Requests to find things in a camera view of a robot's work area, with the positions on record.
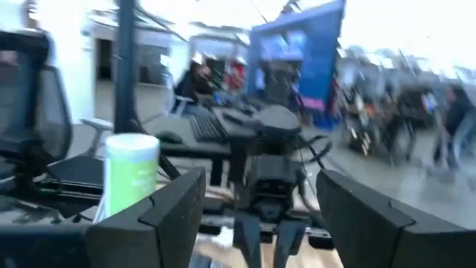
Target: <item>mesh chair back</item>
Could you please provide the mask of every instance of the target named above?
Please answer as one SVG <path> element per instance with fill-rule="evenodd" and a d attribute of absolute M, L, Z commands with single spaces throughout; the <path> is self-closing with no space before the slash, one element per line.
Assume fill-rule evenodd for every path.
<path fill-rule="evenodd" d="M 55 160 L 64 159 L 71 146 L 72 124 L 59 71 L 51 66 L 42 70 L 36 109 L 36 130 L 46 152 Z"/>
<path fill-rule="evenodd" d="M 0 61 L 0 133 L 10 125 L 13 97 L 16 89 L 17 67 Z M 13 175 L 13 166 L 0 158 L 0 179 Z"/>
<path fill-rule="evenodd" d="M 12 110 L 18 76 L 18 66 L 0 63 L 0 133 L 9 127 L 11 118 L 15 116 Z M 71 145 L 72 125 L 64 94 L 59 72 L 45 66 L 40 74 L 36 130 L 44 141 L 45 150 L 55 161 L 64 159 Z"/>

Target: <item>wooden table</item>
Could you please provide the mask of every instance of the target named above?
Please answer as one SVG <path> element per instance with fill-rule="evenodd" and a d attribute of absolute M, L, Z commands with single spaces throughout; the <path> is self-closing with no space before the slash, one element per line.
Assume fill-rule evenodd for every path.
<path fill-rule="evenodd" d="M 231 193 L 229 190 L 218 187 L 207 187 L 214 192 L 220 192 L 221 194 Z M 309 200 L 316 208 L 318 208 L 318 202 L 315 197 L 308 191 Z M 207 196 L 213 197 L 213 194 L 207 193 Z M 295 192 L 295 208 L 302 208 L 302 202 Z M 245 259 L 239 249 L 227 248 L 224 249 L 221 246 L 212 242 L 198 242 L 195 246 L 195 253 L 207 256 L 215 261 L 224 264 L 230 268 L 246 268 Z M 274 254 L 273 244 L 261 245 L 261 259 L 263 268 L 272 268 Z M 309 244 L 307 237 L 303 239 L 300 246 L 299 253 L 296 256 L 289 256 L 287 267 L 290 268 L 336 268 L 343 267 L 341 260 L 335 250 L 328 251 L 322 249 L 313 249 Z"/>

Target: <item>man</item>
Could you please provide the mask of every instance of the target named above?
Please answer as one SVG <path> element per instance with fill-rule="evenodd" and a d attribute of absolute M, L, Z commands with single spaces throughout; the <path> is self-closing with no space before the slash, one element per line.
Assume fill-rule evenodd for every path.
<path fill-rule="evenodd" d="M 184 74 L 181 81 L 175 88 L 175 94 L 193 100 L 189 103 L 184 113 L 191 115 L 209 115 L 210 113 L 203 107 L 197 105 L 199 98 L 197 94 L 213 95 L 214 88 L 210 81 L 210 69 L 207 66 L 192 62 L 189 70 Z"/>
<path fill-rule="evenodd" d="M 460 127 L 466 114 L 473 109 L 473 104 L 469 100 L 468 94 L 461 85 L 452 84 L 448 90 L 447 100 L 449 110 L 444 119 L 445 135 L 449 139 L 448 148 L 451 148 L 451 140 Z M 433 160 L 437 163 L 441 157 L 441 146 L 438 146 L 434 152 Z"/>

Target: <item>black cable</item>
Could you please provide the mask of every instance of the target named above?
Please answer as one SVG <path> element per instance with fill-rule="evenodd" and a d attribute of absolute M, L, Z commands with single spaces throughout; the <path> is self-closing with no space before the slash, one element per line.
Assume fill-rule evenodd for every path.
<path fill-rule="evenodd" d="M 304 207 L 309 211 L 309 215 L 312 219 L 312 222 L 315 224 L 316 227 L 323 228 L 323 229 L 325 228 L 325 222 L 324 222 L 324 219 L 322 217 L 322 213 L 319 210 L 317 210 L 316 208 L 314 208 L 310 204 L 308 199 L 306 198 L 305 181 L 307 179 L 306 165 L 317 162 L 319 164 L 319 166 L 321 167 L 321 169 L 326 169 L 325 166 L 324 166 L 324 163 L 321 161 L 321 159 L 331 151 L 332 141 L 330 141 L 330 139 L 329 139 L 329 141 L 326 143 L 324 148 L 319 153 L 316 152 L 316 150 L 314 150 L 314 148 L 312 147 L 312 145 L 316 141 L 320 141 L 320 140 L 325 139 L 325 138 L 329 139 L 329 137 L 327 137 L 325 135 L 316 135 L 316 136 L 314 136 L 313 138 L 311 138 L 310 140 L 307 141 L 307 140 L 304 139 L 303 136 L 299 135 L 298 136 L 298 142 L 300 144 L 296 148 L 300 152 L 301 164 L 302 164 L 302 169 L 299 169 L 297 171 L 297 174 L 296 174 L 296 177 L 297 177 L 297 192 L 299 193 L 299 196 L 300 196 L 300 198 L 303 202 Z M 309 150 L 311 151 L 312 155 L 313 155 L 313 157 L 311 159 L 307 160 L 307 161 L 303 160 L 303 155 L 302 155 L 302 152 L 301 152 L 301 149 L 303 147 L 308 147 Z"/>
<path fill-rule="evenodd" d="M 79 215 L 79 216 L 80 216 L 80 218 L 81 218 L 81 219 L 83 219 L 83 220 L 87 220 L 87 221 L 90 221 L 90 222 L 92 222 L 92 221 L 93 221 L 93 219 L 91 219 L 90 217 L 84 216 L 84 215 L 83 215 L 83 214 L 81 214 L 81 213 L 79 213 L 78 215 Z"/>

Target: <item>white wall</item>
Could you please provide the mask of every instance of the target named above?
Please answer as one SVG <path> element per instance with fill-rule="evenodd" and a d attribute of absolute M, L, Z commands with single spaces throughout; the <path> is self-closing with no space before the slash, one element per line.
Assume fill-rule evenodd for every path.
<path fill-rule="evenodd" d="M 23 28 L 21 1 L 0 0 L 0 29 L 17 31 Z"/>
<path fill-rule="evenodd" d="M 190 48 L 187 42 L 176 40 L 170 47 L 169 71 L 176 85 L 190 65 Z"/>
<path fill-rule="evenodd" d="M 98 39 L 115 40 L 116 27 L 105 27 L 102 25 L 94 26 L 94 37 Z M 172 45 L 172 34 L 158 31 L 148 31 L 140 29 L 136 36 L 136 42 L 144 45 L 154 45 L 162 48 L 168 48 Z"/>
<path fill-rule="evenodd" d="M 50 64 L 59 69 L 74 124 L 94 117 L 94 52 L 88 26 L 89 0 L 38 1 L 39 26 L 54 41 Z"/>

